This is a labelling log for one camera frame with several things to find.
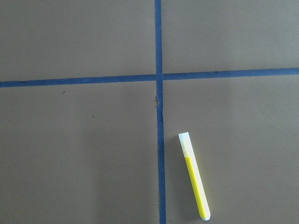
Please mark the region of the yellow highlighter pen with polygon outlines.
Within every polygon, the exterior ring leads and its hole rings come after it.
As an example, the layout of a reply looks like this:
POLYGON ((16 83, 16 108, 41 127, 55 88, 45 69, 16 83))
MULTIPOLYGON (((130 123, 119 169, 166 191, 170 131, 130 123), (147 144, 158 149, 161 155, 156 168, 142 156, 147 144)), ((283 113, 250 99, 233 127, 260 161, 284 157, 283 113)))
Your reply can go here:
POLYGON ((199 211, 199 216, 202 220, 208 221, 211 218, 211 212, 207 202, 190 135, 188 132, 185 132, 178 134, 178 137, 184 154, 196 205, 199 211))

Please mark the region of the blue tape grid lines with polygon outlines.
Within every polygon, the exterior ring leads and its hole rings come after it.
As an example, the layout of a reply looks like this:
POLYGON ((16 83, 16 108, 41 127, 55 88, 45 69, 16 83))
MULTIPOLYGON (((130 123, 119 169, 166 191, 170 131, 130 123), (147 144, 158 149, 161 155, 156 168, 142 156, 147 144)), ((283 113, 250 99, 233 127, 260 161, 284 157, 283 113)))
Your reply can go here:
POLYGON ((165 151, 164 151, 164 93, 163 82, 168 80, 207 79, 207 78, 233 78, 233 77, 263 77, 280 75, 298 75, 298 68, 275 68, 257 70, 225 70, 225 71, 201 71, 185 73, 163 73, 162 51, 162 7, 161 1, 155 1, 155 59, 156 73, 125 76, 101 76, 101 77, 72 77, 57 79, 35 79, 2 81, 2 88, 25 86, 50 86, 71 84, 103 84, 126 82, 156 83, 157 99, 157 155, 158 155, 158 192, 159 192, 159 222, 166 223, 166 189, 165 189, 165 151))

